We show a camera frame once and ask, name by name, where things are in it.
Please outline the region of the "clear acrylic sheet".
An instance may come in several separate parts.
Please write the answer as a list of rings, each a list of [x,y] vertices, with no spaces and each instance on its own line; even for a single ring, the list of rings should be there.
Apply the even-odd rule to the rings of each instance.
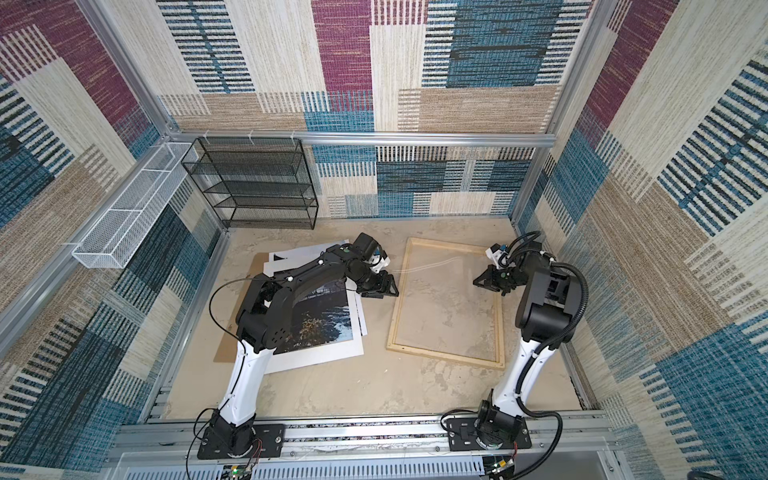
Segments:
[[[487,266],[480,255],[436,251],[410,267],[393,319],[392,344],[501,364],[500,297],[472,284]]]

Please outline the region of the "wooden picture frame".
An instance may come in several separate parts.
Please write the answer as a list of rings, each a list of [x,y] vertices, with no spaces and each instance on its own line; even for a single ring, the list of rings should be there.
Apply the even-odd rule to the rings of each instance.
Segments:
[[[409,238],[386,348],[504,369],[501,297],[473,285],[488,264],[481,246]]]

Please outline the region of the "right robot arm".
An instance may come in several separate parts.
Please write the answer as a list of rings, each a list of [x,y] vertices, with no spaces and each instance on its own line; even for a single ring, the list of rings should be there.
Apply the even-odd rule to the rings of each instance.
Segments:
[[[526,402],[543,366],[571,341],[586,313],[589,288],[577,267],[557,261],[539,244],[513,253],[495,245],[487,253],[492,264],[475,286],[502,295],[524,288],[515,316],[520,333],[515,361],[482,401],[475,421],[477,443],[499,449],[516,440],[525,418],[542,415]]]

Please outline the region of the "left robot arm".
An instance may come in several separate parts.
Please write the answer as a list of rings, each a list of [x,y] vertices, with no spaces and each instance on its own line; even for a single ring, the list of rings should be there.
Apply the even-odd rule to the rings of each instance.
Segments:
[[[274,351],[290,333],[293,310],[307,294],[338,280],[350,280],[367,298],[397,297],[389,257],[373,237],[361,233],[352,243],[333,244],[303,264],[249,278],[236,315],[237,354],[219,406],[200,434],[201,460],[251,458],[267,446],[255,427],[261,382]]]

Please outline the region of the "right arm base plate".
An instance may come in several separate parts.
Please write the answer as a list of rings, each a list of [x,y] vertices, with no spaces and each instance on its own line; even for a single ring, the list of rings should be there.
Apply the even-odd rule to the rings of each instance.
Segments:
[[[532,441],[522,417],[506,416],[495,422],[477,417],[449,416],[441,420],[451,451],[530,449]]]

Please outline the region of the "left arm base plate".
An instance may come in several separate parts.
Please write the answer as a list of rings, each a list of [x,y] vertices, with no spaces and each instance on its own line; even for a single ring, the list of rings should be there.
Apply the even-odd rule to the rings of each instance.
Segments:
[[[196,457],[199,460],[248,460],[281,455],[285,424],[207,426]]]

